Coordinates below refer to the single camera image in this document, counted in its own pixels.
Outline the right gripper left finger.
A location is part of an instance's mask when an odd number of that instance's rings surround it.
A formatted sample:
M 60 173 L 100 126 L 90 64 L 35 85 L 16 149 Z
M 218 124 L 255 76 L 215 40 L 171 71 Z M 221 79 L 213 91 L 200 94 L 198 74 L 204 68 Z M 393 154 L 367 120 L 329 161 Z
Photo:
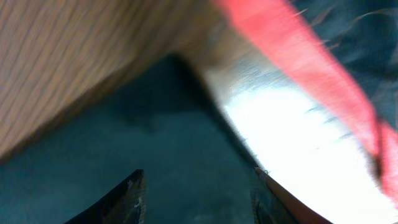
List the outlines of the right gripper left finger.
M 137 169 L 66 224 L 143 224 L 145 212 L 146 180 Z

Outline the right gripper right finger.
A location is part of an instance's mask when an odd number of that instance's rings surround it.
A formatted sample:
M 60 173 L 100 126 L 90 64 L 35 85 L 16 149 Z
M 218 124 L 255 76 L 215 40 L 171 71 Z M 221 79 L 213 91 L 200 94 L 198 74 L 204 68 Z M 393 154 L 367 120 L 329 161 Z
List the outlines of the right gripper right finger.
M 255 224 L 331 224 L 278 184 L 266 171 L 256 167 L 251 183 Z

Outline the red and black patterned garment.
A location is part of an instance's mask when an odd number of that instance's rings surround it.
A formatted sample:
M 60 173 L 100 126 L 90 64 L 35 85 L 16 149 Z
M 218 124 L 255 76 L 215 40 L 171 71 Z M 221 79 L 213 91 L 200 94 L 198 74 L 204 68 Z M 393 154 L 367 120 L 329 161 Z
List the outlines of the red and black patterned garment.
M 231 25 L 334 113 L 397 200 L 397 2 L 218 1 Z

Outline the black polo shirt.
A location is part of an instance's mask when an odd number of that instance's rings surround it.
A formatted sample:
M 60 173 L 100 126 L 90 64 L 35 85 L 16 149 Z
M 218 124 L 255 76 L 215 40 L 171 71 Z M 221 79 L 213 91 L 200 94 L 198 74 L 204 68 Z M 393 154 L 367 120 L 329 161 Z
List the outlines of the black polo shirt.
M 100 223 L 142 174 L 146 223 L 252 223 L 252 164 L 169 55 L 1 166 L 2 223 Z

